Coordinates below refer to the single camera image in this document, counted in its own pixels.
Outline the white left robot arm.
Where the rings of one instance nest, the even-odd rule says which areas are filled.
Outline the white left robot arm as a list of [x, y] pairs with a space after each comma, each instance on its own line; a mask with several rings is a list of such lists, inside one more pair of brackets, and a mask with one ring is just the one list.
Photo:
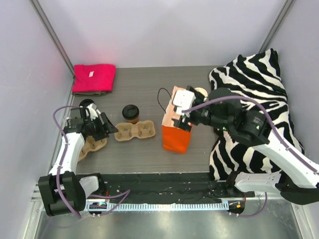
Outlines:
[[71, 109], [67, 125], [62, 129], [62, 146], [56, 162], [48, 175], [38, 180], [48, 216], [68, 213], [78, 216], [88, 197], [100, 199], [105, 196], [106, 186], [100, 173], [78, 178], [75, 171], [87, 137], [99, 141], [116, 132], [118, 130], [104, 112], [91, 106]]

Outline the orange paper gift bag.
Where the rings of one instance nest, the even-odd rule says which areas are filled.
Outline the orange paper gift bag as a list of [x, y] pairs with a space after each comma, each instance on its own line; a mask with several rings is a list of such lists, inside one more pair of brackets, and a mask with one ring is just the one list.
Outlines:
[[[169, 94], [169, 103], [166, 108], [164, 108], [159, 101], [161, 90], [164, 90]], [[185, 90], [185, 88], [174, 86], [172, 93], [170, 93], [166, 88], [160, 88], [158, 90], [157, 100], [160, 107], [164, 110], [164, 116], [161, 122], [163, 148], [167, 151], [185, 154], [191, 140], [191, 132], [184, 131], [174, 126], [173, 119], [178, 120], [180, 117], [180, 115], [174, 111], [175, 105], [172, 103], [178, 90]]]

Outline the brown paper cup innermost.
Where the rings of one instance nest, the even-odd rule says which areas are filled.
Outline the brown paper cup innermost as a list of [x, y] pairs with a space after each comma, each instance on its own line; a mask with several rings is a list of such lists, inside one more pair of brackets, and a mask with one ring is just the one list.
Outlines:
[[139, 121], [139, 115], [129, 116], [124, 114], [123, 118], [126, 120], [126, 122], [132, 123], [132, 124], [136, 124]]

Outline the brown cardboard cup carrier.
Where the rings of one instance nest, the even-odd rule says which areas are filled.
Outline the brown cardboard cup carrier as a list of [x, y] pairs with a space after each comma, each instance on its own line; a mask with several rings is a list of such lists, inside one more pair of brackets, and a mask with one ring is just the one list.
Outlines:
[[80, 150], [78, 162], [82, 161], [89, 152], [98, 151], [105, 147], [106, 144], [107, 138], [96, 141], [92, 136], [87, 137], [84, 146]]

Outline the black plastic cup lid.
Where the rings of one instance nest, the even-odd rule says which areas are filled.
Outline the black plastic cup lid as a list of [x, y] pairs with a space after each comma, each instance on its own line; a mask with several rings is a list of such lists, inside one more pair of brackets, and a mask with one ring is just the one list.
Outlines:
[[134, 120], [139, 117], [140, 111], [136, 105], [126, 105], [122, 109], [122, 116], [126, 120]]

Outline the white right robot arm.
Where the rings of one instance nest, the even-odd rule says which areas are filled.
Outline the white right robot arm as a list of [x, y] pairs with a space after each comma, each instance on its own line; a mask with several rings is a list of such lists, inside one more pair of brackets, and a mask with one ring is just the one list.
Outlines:
[[179, 116], [174, 126], [191, 131], [203, 124], [229, 133], [238, 143], [252, 147], [281, 169], [271, 174], [233, 171], [225, 182], [225, 191], [235, 197], [259, 191], [279, 194], [287, 201], [307, 205], [319, 200], [319, 165], [290, 144], [276, 129], [265, 108], [257, 101], [227, 88], [210, 92], [208, 97], [188, 86], [172, 98]]

